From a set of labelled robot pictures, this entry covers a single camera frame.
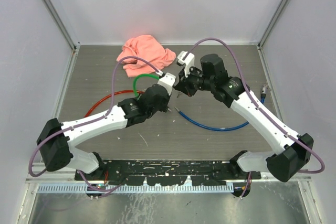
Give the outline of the red cable lock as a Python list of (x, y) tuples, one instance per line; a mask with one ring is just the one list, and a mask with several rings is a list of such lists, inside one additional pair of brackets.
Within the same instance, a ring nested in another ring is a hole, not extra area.
[[(114, 92), (114, 96), (116, 96), (116, 95), (120, 95), (120, 94), (127, 94), (127, 93), (134, 93), (133, 92), (133, 90), (121, 90), (121, 91), (115, 91)], [(102, 104), (104, 101), (106, 101), (106, 100), (108, 100), (109, 98), (111, 98), (112, 97), (112, 95), (111, 94), (109, 94), (109, 95), (107, 95), (107, 96), (105, 96), (105, 97), (103, 97), (102, 99), (100, 99), (99, 101), (97, 101), (89, 110), (88, 110), (88, 112), (84, 115), (84, 117), (86, 118), (86, 117), (88, 117), (88, 116), (90, 116), (91, 115), (91, 113), (100, 105), (100, 104)]]

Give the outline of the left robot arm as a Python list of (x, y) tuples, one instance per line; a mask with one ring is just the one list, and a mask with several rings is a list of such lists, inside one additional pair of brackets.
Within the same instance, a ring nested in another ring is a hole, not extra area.
[(171, 87), (154, 84), (139, 97), (125, 99), (110, 110), (70, 122), (50, 119), (37, 140), (45, 170), (55, 172), (69, 167), (93, 180), (101, 179), (105, 174), (101, 157), (96, 152), (82, 151), (77, 145), (103, 133), (143, 123), (157, 111), (166, 112), (171, 93)]

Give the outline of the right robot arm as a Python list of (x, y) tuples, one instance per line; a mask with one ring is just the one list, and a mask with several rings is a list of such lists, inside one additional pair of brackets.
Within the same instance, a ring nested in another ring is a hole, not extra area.
[(177, 64), (182, 67), (175, 89), (187, 96), (198, 90), (210, 92), (214, 98), (241, 115), (266, 140), (270, 152), (241, 151), (230, 159), (230, 172), (241, 179), (248, 172), (270, 172), (287, 182), (310, 160), (313, 138), (299, 135), (272, 114), (255, 94), (244, 87), (239, 77), (230, 77), (217, 54), (201, 58), (201, 68), (194, 66), (195, 56), (182, 51)]

